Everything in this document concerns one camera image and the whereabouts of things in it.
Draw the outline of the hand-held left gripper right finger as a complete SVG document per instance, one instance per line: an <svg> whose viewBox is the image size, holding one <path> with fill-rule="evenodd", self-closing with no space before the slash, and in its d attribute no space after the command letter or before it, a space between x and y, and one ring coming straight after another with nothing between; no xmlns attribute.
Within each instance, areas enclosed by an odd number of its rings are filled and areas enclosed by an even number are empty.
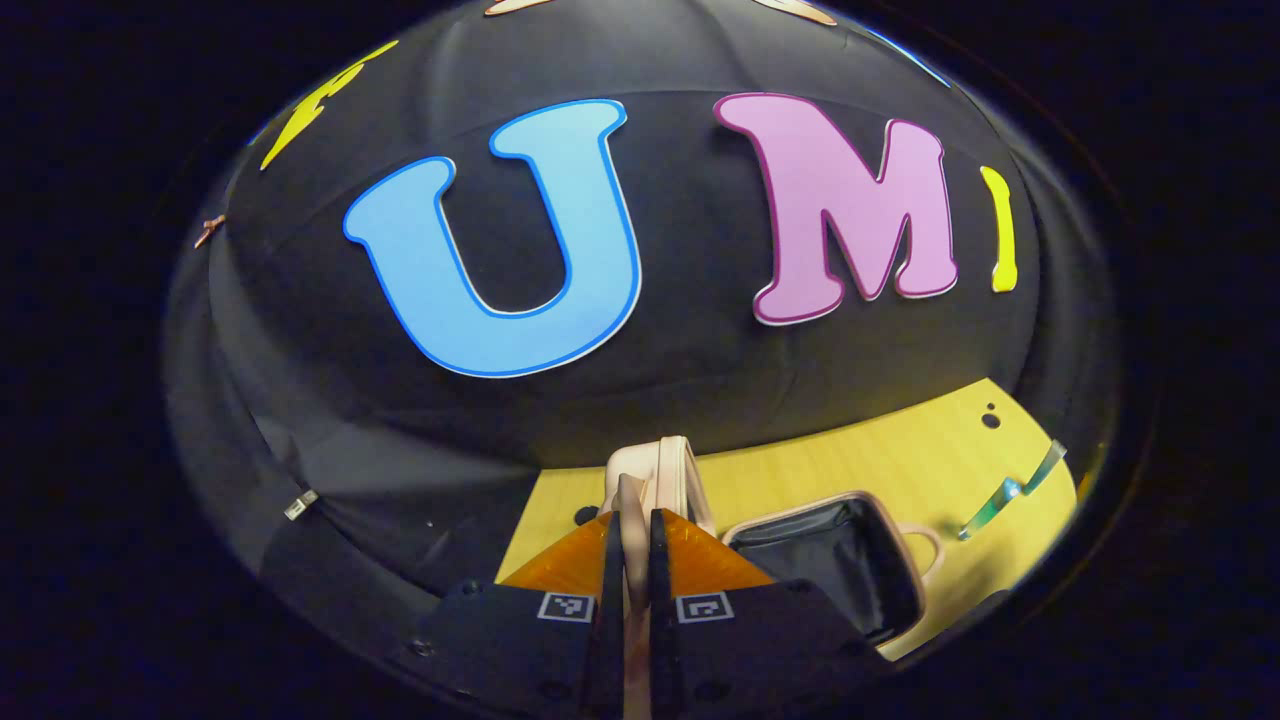
<svg viewBox="0 0 1280 720"><path fill-rule="evenodd" d="M829 720L891 674L814 583L771 579L667 509L649 580L653 720Z"/></svg>

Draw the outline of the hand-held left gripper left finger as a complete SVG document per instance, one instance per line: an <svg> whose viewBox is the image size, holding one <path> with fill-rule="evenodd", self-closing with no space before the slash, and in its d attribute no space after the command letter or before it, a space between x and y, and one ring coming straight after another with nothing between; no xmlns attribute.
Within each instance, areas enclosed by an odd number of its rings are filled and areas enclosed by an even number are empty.
<svg viewBox="0 0 1280 720"><path fill-rule="evenodd" d="M502 582L465 582L413 629L413 679L480 720L622 720L625 579L614 512Z"/></svg>

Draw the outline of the silver foil sachet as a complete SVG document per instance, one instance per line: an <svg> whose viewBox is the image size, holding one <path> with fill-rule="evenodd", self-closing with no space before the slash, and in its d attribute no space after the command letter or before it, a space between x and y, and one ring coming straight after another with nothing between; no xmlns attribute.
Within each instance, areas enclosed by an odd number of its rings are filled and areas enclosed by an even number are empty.
<svg viewBox="0 0 1280 720"><path fill-rule="evenodd" d="M1029 478L1019 480L1015 477L1005 477L974 515L960 525L956 538L961 542L972 539L989 525L1015 498L1033 495L1048 480L1051 473L1062 462L1066 454L1068 448L1060 441L1052 439L1044 456Z"/></svg>

